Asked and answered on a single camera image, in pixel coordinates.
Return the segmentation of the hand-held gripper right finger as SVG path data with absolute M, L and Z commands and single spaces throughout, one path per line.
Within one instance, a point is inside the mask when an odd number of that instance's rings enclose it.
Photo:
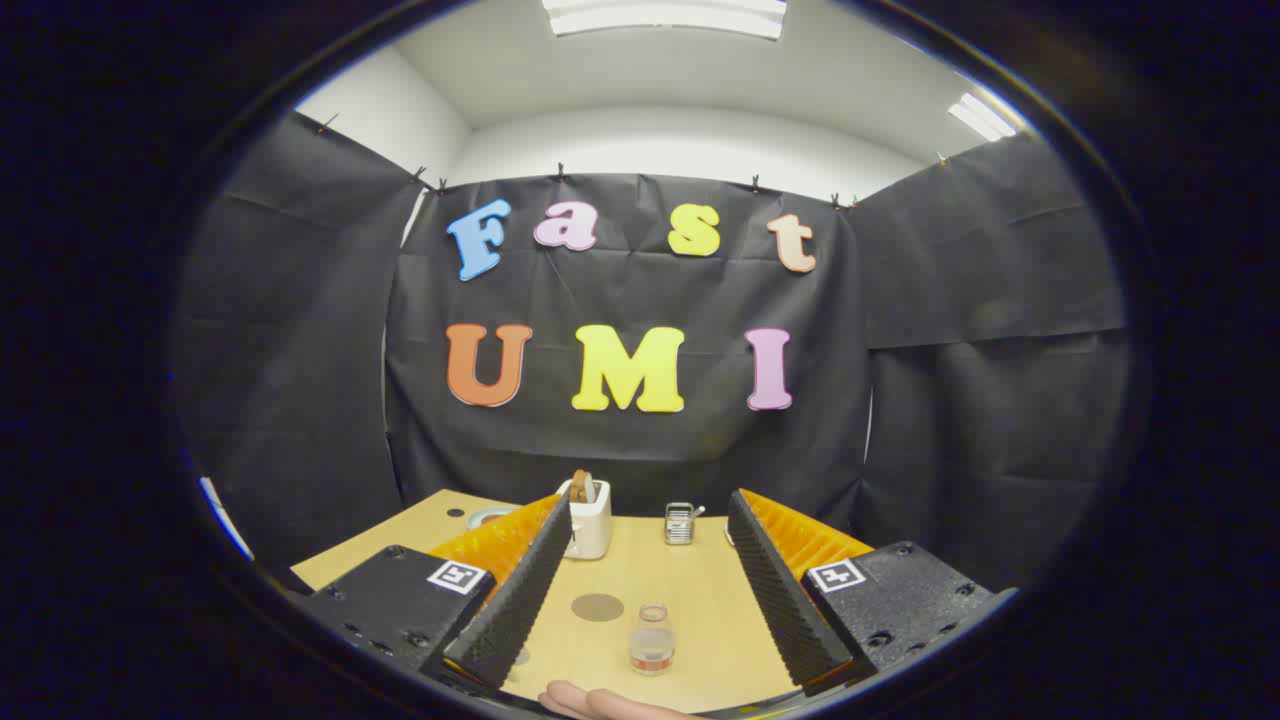
M 1016 596 L 915 542 L 873 548 L 749 489 L 731 495 L 727 532 L 786 671 L 808 696 L 909 667 Z

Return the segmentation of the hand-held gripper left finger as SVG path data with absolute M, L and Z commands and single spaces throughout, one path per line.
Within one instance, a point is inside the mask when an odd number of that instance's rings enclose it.
M 426 553 L 388 544 L 300 607 L 398 673 L 498 691 L 571 537 L 568 498 L 547 496 Z

